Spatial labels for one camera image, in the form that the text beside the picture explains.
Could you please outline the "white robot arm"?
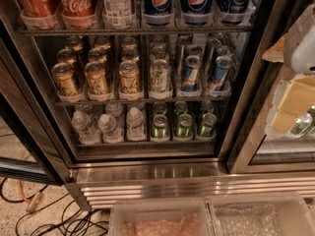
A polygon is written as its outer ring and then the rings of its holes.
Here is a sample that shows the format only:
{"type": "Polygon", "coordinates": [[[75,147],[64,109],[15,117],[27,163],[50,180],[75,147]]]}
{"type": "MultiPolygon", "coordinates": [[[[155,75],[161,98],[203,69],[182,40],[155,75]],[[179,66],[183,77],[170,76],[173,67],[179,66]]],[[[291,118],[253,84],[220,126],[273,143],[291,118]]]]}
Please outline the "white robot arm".
{"type": "Polygon", "coordinates": [[[284,63],[294,73],[281,80],[274,92],[265,134],[284,137],[298,117],[315,104],[315,5],[309,5],[274,46],[262,56],[266,61],[284,63]]]}

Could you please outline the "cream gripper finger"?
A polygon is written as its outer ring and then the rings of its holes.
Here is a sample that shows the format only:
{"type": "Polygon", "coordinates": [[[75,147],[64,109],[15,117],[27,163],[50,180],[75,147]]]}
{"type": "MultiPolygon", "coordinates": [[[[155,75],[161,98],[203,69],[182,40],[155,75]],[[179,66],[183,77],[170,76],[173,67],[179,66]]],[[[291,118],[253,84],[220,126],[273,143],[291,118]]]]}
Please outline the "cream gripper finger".
{"type": "Polygon", "coordinates": [[[264,52],[262,58],[272,63],[282,63],[284,61],[284,45],[287,34],[285,33],[272,47],[264,52]]]}
{"type": "Polygon", "coordinates": [[[278,133],[287,133],[314,104],[314,76],[297,74],[288,82],[281,80],[273,99],[270,127],[278,133]]]}

